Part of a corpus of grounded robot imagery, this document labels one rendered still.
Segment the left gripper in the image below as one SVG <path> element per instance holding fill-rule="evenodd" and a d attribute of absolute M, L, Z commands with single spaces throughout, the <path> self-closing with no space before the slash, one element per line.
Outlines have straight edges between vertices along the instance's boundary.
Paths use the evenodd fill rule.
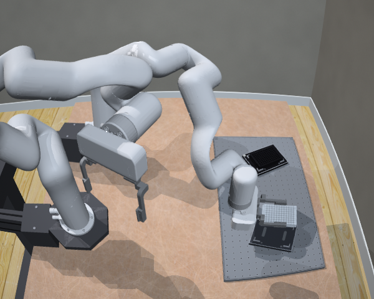
<path fill-rule="evenodd" d="M 259 198 L 258 188 L 256 186 L 251 205 L 247 209 L 241 211 L 235 210 L 228 204 L 229 207 L 233 209 L 231 227 L 234 230 L 252 230 L 256 223 L 256 219 L 259 219 L 259 225 L 286 228 L 286 222 L 264 222 L 265 214 L 259 214 L 260 202 L 271 202 L 275 203 L 275 205 L 287 205 L 287 200 L 266 199 L 266 194 L 261 194 L 261 198 Z"/>

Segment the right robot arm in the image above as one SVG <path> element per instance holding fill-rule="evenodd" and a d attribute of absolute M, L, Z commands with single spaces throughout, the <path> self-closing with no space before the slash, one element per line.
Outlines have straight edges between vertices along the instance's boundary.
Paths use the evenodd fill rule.
<path fill-rule="evenodd" d="M 107 54 L 76 62 L 36 60 L 34 51 L 21 45 L 0 56 L 0 91 L 6 88 L 16 99 L 67 101 L 101 87 L 103 100 L 116 111 L 107 122 L 118 125 L 134 143 L 162 113 L 159 99 L 141 92 L 152 77 L 147 62 L 129 55 Z M 67 233 L 84 235 L 91 230 L 94 213 L 82 199 L 55 129 L 24 113 L 8 123 L 0 121 L 0 160 L 23 171 L 37 168 L 56 207 L 49 209 L 50 214 L 58 214 L 52 219 L 58 219 Z"/>

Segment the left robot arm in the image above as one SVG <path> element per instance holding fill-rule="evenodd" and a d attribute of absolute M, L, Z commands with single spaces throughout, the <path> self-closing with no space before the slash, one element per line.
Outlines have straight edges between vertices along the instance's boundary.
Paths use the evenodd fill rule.
<path fill-rule="evenodd" d="M 185 44 L 172 44 L 154 50 L 146 42 L 132 42 L 109 54 L 129 55 L 147 62 L 154 78 L 162 78 L 183 69 L 178 88 L 193 123 L 191 162 L 201 184 L 217 189 L 231 178 L 228 204 L 235 210 L 245 210 L 252 202 L 257 182 L 257 171 L 248 165 L 234 150 L 226 149 L 210 161 L 213 138 L 223 116 L 213 88 L 222 80 L 221 73 L 212 61 Z M 104 102 L 100 87 L 90 91 L 93 122 L 100 128 L 116 111 Z"/>

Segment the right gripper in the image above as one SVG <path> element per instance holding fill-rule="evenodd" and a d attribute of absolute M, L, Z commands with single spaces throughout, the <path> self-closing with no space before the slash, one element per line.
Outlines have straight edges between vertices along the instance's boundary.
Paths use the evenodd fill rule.
<path fill-rule="evenodd" d="M 137 220 L 145 222 L 143 197 L 148 190 L 148 184 L 141 182 L 141 177 L 146 173 L 148 165 L 144 147 L 129 141 L 126 133 L 112 122 L 104 123 L 102 129 L 86 124 L 76 138 L 80 154 L 84 156 L 80 160 L 80 169 L 87 193 L 92 190 L 92 186 L 85 165 L 98 163 L 135 185 L 139 205 L 136 209 Z"/>

